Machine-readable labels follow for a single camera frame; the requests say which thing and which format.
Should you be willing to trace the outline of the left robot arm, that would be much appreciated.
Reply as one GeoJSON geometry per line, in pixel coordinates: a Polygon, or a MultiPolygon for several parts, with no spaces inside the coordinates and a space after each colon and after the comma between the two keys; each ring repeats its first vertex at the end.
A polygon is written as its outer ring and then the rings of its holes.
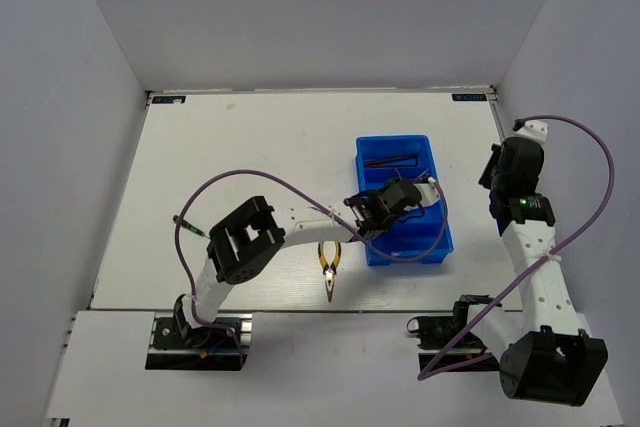
{"type": "Polygon", "coordinates": [[[370,246],[410,213],[422,214],[439,200],[432,183],[405,179],[333,207],[308,199],[305,208],[278,210],[263,196],[251,197],[210,229],[204,266],[198,276],[188,275],[190,292],[175,303],[174,330],[187,346],[200,346],[211,330],[230,329],[216,317],[233,287],[257,277],[280,250],[332,242],[338,259],[343,244],[370,246]]]}

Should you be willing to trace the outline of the yellow black pliers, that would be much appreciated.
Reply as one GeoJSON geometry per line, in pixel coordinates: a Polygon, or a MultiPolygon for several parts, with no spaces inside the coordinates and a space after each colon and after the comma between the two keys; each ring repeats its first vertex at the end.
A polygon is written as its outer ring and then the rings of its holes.
{"type": "Polygon", "coordinates": [[[325,255],[324,243],[319,242],[317,245],[317,254],[324,276],[324,285],[327,300],[329,303],[331,303],[334,293],[335,276],[337,274],[337,268],[340,265],[342,256],[342,245],[340,242],[335,242],[334,255],[332,258],[328,259],[325,255]]]}
{"type": "Polygon", "coordinates": [[[404,224],[413,219],[423,218],[425,215],[425,207],[421,204],[411,205],[408,210],[399,215],[396,219],[398,223],[404,224]]]}

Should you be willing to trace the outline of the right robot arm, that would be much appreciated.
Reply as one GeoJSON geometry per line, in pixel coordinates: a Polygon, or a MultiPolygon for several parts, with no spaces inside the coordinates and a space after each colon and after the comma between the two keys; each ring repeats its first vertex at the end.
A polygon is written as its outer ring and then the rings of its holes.
{"type": "Polygon", "coordinates": [[[451,321],[453,337],[480,340],[498,362],[510,399],[582,406],[608,360],[603,340],[590,336],[570,300],[553,253],[555,216],[537,184],[544,164],[540,142],[509,137],[492,148],[479,183],[513,263],[523,323],[516,325],[493,299],[474,299],[451,321]]]}

